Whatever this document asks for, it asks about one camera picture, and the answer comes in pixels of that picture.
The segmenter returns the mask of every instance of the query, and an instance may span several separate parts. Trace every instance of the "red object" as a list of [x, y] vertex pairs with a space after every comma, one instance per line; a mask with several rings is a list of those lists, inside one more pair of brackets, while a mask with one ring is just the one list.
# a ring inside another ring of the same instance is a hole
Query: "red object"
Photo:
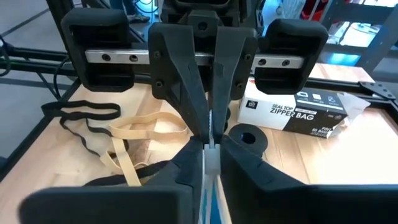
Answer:
[[[303, 19], [309, 19], [312, 9], [315, 6], [315, 3], [317, 0], [306, 0], [305, 5], [303, 8], [303, 11], [301, 12], [301, 17]], [[345, 3], [350, 3], [351, 0], [345, 0]], [[321, 0], [318, 4], [317, 9], [315, 10], [315, 13], [313, 14], [312, 20], [313, 21], [319, 21], [321, 19], [321, 16], [323, 14], [323, 10], [325, 9], [325, 6], [328, 4], [328, 0]]]

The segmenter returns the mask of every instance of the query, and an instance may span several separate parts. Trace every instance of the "wooden tabletop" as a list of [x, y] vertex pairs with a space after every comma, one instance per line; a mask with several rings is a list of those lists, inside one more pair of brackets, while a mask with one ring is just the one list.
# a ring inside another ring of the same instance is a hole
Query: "wooden tabletop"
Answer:
[[[373, 81], [362, 68], [324, 64], [316, 65], [311, 77]], [[177, 114], [167, 102], [156, 100], [151, 95], [150, 86], [143, 84], [137, 84], [124, 93], [92, 93], [81, 86], [70, 100], [117, 103], [121, 105], [122, 116], [156, 111]], [[232, 102], [230, 107], [229, 127], [232, 127], [236, 124], [237, 102]], [[18, 204], [36, 190], [51, 186], [80, 186], [95, 178], [112, 175], [98, 157], [88, 153], [80, 140], [62, 129], [58, 122], [57, 118], [48, 125], [0, 183], [0, 223], [18, 223]], [[108, 122], [92, 124], [106, 126]], [[83, 121], [69, 122], [68, 125], [87, 138], [92, 150], [102, 152], [111, 147], [109, 137], [90, 133]], [[158, 121], [146, 128], [171, 131], [175, 127]], [[398, 184], [398, 128], [381, 110], [366, 109], [343, 133], [330, 139], [261, 129], [269, 140], [264, 160], [302, 182]], [[189, 135], [168, 144], [134, 141], [130, 142], [129, 152], [135, 163], [153, 163], [171, 159], [188, 139]]]

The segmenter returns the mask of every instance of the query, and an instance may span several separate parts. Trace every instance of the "cardboard box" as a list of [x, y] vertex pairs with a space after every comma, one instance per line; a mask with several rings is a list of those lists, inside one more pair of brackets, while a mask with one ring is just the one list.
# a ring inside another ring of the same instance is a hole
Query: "cardboard box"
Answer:
[[328, 138], [347, 117], [337, 93], [303, 88], [296, 95], [267, 95], [249, 79], [238, 122]]

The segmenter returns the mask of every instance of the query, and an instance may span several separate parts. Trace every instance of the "tape roll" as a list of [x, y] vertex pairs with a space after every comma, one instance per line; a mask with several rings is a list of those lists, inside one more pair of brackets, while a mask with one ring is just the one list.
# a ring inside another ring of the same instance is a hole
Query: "tape roll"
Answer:
[[262, 157], [268, 146], [267, 136], [254, 125], [237, 124], [229, 130], [228, 135], [232, 140], [259, 157]]

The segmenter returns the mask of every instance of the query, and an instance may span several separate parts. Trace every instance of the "beige rubber band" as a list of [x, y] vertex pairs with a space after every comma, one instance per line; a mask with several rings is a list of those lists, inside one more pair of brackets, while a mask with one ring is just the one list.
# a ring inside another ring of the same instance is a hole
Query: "beige rubber band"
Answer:
[[[132, 124], [149, 123], [160, 118], [173, 122], [182, 129], [175, 132], [159, 133], [156, 131], [129, 130], [121, 128], [125, 126], [131, 127]], [[135, 166], [132, 164], [129, 154], [124, 147], [123, 139], [153, 139], [156, 141], [164, 141], [167, 139], [184, 137], [188, 132], [188, 127], [181, 118], [167, 112], [156, 112], [148, 114], [146, 116], [118, 118], [111, 122], [111, 124], [109, 125], [109, 129], [114, 136], [112, 137], [112, 143], [120, 166], [118, 166], [109, 155], [109, 151], [111, 150], [108, 150], [103, 155], [101, 155], [100, 160], [115, 174], [123, 174], [127, 180], [128, 186], [141, 186], [141, 183], [139, 182]]]

